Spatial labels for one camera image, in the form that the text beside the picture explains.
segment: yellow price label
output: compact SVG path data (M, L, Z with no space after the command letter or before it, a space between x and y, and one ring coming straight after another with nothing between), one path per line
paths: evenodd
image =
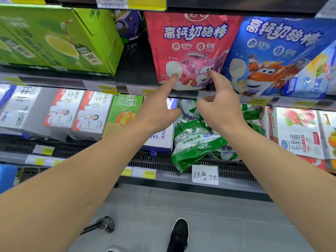
M142 93L143 93L144 96L146 96L148 93L151 93L151 92L154 92L154 91L155 91L155 89L143 89Z
M134 10L156 10L165 11L167 9L166 0L128 0L128 6Z
M57 164L59 164L61 162L63 162L63 160L55 160L53 166L55 166L55 165L57 165Z
M293 108L299 108L299 109L309 109L316 105L316 102L303 102L298 101L294 104Z
M42 149L41 154L42 155L51 156L53 154L53 152L54 152L54 148L53 147L50 147L50 148L49 147L45 147L45 148Z
M146 179L155 179L155 176L156 176L156 170L153 171L144 170L142 175L142 177Z
M34 160L34 164L36 165L44 165L44 162L45 162L45 158L36 158Z
M99 85L99 88L101 90L102 93L105 94L114 94L114 95L118 95L119 92L117 90L116 87L109 87L109 86L103 86L103 85Z
M19 77L6 77L2 76L2 78L8 81L9 84L16 85L16 86L27 86L27 84L23 83Z
M44 0L12 0L13 3L19 4L42 4L46 5Z
M272 99L252 98L247 104L266 106Z
M122 176L132 176L132 169L133 168L130 168L130 167L126 167L124 170L123 170L123 173L121 174Z

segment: forearm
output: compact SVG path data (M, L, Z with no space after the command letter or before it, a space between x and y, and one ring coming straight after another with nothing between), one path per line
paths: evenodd
M336 180L247 125L220 134L316 251L334 251Z
M66 251L150 135L133 121L0 195L5 205L0 211L0 251ZM15 242L15 237L25 239ZM43 239L32 243L36 237Z

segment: shoe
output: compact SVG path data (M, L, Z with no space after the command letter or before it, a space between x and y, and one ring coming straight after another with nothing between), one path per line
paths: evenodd
M106 250L106 252L121 252L121 251L113 247L113 248L109 248L108 250Z
M188 246L189 224L183 217L178 218L171 230L167 252L183 252Z

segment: green juice box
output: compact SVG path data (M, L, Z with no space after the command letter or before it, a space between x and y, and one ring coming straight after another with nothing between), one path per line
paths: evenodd
M109 10L1 4L0 24L60 72L114 76L124 47Z
M49 70L49 65L0 25L0 64Z
M107 118L103 138L112 135L131 122L138 113L143 100L144 97L139 95L120 94L115 96Z

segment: black ventilation grate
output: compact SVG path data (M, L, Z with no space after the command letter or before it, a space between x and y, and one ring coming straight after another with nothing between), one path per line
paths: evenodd
M22 138L0 136L0 151L3 152L28 155L33 153L33 150L37 144L54 147L55 149L52 156L57 158L69 158L88 147L85 145L77 145L52 140L25 140ZM256 180L247 169L246 165L244 165L242 162L203 158L197 161L195 164L217 165L219 168L220 177L254 181ZM172 163L171 155L169 154L157 154L156 156L150 156L150 153L148 152L138 152L128 165L179 172ZM191 168L185 170L185 173L191 173Z

